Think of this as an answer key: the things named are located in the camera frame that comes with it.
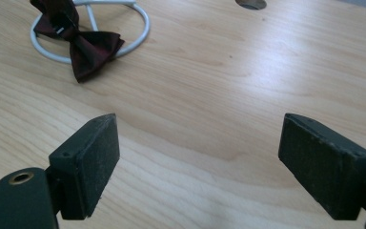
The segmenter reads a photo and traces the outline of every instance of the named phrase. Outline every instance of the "black mount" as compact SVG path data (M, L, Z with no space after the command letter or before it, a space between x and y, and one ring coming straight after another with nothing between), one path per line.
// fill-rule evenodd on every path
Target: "black mount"
M366 210L366 150L350 139L286 114L278 157L333 219L356 220Z
M115 114L90 120L50 154L47 170L27 168L0 180L0 229L59 228L90 217L120 158Z

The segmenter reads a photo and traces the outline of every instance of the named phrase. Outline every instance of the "white wire stand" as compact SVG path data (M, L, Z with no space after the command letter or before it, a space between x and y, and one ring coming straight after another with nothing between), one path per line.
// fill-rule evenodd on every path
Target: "white wire stand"
M132 52L133 50L135 50L142 42L144 42L144 40L147 38L148 33L150 32L150 26L151 26L151 22L150 22L150 17L148 16L148 14L141 8L139 7L135 0L73 0L73 3L75 4L75 6L85 6L86 10L88 11L88 16L91 20L91 28L94 31L98 31L97 25L96 25L96 20L94 19L94 15L93 15L93 10L91 5L93 4L118 4L118 5L125 5L128 6L130 8L132 8L133 10L136 10L137 12L139 12L139 14L141 14L142 19L144 20L145 26L144 26L144 30L142 31L141 35L138 36L138 38L136 40L134 40L130 45L128 45L127 47L124 47L122 49L120 49L117 54L115 55L115 57L120 57L123 56L129 52ZM57 55L54 54L52 52L47 51L46 49L44 49L40 43L38 42L37 39L37 34L34 32L34 27L37 25L38 21L40 20L41 16L43 14L40 14L32 23L31 28L30 28L30 39L31 39L31 43L32 45L44 56L46 56L49 59L58 61L58 62L62 62L62 63L66 63L66 64L70 64L71 63L71 59L66 57L66 56L62 56L62 55Z

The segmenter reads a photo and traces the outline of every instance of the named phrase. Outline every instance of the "light wood surface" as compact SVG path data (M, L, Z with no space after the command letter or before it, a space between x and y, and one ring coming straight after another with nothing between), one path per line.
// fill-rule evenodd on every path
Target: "light wood surface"
M88 120L116 113L112 179L90 219L60 219L61 228L363 228L364 211L332 220L277 150L285 113L366 148L366 9L336 0L269 0L260 11L234 0L138 3L152 19L149 38L78 84L71 66L31 45L38 11L0 1L0 178L46 168ZM99 29L127 43L143 28L127 7L93 9Z

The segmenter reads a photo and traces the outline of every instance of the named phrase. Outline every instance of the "bow tie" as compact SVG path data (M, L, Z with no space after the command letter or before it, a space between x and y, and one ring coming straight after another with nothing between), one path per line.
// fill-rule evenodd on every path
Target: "bow tie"
M112 60L124 43L109 31L80 31L79 15L72 0L30 0L43 16L34 31L70 42L73 74L84 81Z

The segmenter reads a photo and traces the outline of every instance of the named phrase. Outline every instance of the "wooden table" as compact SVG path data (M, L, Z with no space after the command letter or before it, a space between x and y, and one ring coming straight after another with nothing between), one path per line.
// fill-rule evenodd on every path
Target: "wooden table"
M0 178L46 168L91 118L117 114L121 159L97 208L61 228L363 228L333 221L278 160L285 113L366 148L366 9L341 1L141 0L146 42L78 84L31 45L38 11L0 1ZM82 28L87 14L78 8ZM124 6L93 7L131 43ZM41 39L66 54L68 44Z

